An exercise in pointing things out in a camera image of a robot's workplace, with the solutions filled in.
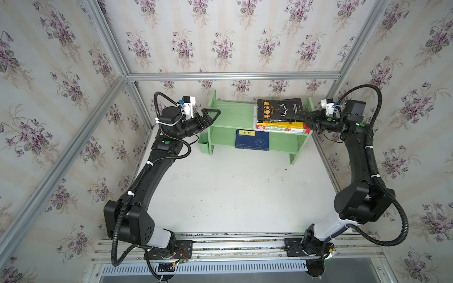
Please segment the green red nature book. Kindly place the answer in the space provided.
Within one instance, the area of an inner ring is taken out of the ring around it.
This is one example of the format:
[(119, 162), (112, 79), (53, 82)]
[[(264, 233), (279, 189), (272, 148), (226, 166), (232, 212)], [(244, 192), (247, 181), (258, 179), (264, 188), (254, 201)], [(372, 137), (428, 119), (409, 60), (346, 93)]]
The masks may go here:
[(310, 134), (311, 130), (304, 126), (302, 122), (288, 123), (262, 123), (257, 120), (257, 113), (254, 115), (255, 129), (262, 132), (282, 132), (290, 134)]

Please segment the yellow book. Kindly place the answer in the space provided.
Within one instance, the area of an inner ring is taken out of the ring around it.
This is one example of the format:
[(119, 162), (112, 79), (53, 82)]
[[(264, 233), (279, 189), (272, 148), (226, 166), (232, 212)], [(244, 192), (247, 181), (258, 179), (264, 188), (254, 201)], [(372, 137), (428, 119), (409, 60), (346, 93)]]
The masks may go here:
[(291, 130), (303, 130), (307, 127), (303, 122), (272, 122), (264, 123), (257, 122), (256, 129), (258, 130), (276, 130), (276, 131), (291, 131)]

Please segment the dark blue book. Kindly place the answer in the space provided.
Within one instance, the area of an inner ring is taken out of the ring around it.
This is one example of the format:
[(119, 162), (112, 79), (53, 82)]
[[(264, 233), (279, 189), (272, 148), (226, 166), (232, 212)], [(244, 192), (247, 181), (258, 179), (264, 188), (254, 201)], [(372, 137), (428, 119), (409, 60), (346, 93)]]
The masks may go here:
[(236, 149), (269, 151), (270, 136), (268, 132), (237, 129), (234, 146)]

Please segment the black book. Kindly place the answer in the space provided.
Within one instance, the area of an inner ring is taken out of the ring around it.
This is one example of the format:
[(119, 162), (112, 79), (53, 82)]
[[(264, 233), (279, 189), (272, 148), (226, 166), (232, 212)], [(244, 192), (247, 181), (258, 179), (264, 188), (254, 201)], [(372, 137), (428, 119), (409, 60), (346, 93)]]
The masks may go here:
[(284, 100), (257, 100), (257, 121), (263, 123), (302, 122), (301, 98)]

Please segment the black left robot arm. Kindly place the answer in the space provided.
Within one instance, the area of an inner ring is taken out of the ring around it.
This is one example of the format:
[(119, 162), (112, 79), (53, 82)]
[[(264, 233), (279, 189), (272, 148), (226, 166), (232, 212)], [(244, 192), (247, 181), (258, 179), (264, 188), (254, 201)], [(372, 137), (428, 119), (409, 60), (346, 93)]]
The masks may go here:
[(112, 240), (113, 266), (119, 266), (135, 248), (175, 252), (175, 234), (158, 227), (147, 210), (167, 170), (176, 160), (191, 154), (191, 145), (185, 138), (203, 132), (220, 115), (220, 110), (204, 108), (201, 114), (195, 113), (185, 120), (177, 106), (159, 113), (158, 134), (144, 167), (129, 189), (117, 201), (108, 201), (103, 209), (108, 237)]

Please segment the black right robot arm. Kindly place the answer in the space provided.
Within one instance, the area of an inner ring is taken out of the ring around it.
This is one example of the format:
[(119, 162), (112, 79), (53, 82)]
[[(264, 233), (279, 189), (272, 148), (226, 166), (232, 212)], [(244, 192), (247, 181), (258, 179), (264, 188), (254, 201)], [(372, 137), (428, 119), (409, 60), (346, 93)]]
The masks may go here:
[(407, 235), (407, 219), (401, 215), (402, 233), (394, 240), (379, 241), (360, 229), (360, 225), (377, 221), (394, 205), (398, 211), (395, 191), (382, 180), (373, 151), (373, 124), (363, 121), (364, 101), (346, 100), (338, 105), (331, 100), (327, 108), (303, 114), (309, 129), (337, 133), (350, 159), (351, 181), (334, 198), (334, 208), (321, 222), (311, 224), (303, 238), (287, 238), (285, 252), (289, 257), (308, 256), (326, 259), (334, 247), (333, 239), (352, 229), (373, 244), (394, 246)]

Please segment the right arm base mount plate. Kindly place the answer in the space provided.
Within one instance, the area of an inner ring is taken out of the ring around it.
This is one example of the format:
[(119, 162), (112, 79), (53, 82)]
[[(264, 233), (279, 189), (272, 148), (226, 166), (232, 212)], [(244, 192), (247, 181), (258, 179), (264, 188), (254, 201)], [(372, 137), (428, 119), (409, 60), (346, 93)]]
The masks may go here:
[(303, 250), (304, 238), (285, 238), (284, 251), (288, 257), (305, 257), (307, 254)]

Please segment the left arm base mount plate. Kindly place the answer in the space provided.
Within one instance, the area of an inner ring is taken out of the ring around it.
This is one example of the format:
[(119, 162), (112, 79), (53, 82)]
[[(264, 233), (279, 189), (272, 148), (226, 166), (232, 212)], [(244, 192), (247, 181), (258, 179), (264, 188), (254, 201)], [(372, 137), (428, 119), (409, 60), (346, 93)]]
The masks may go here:
[(173, 249), (173, 252), (168, 255), (168, 258), (189, 260), (192, 258), (192, 251), (193, 251), (192, 240), (175, 241), (175, 247)]

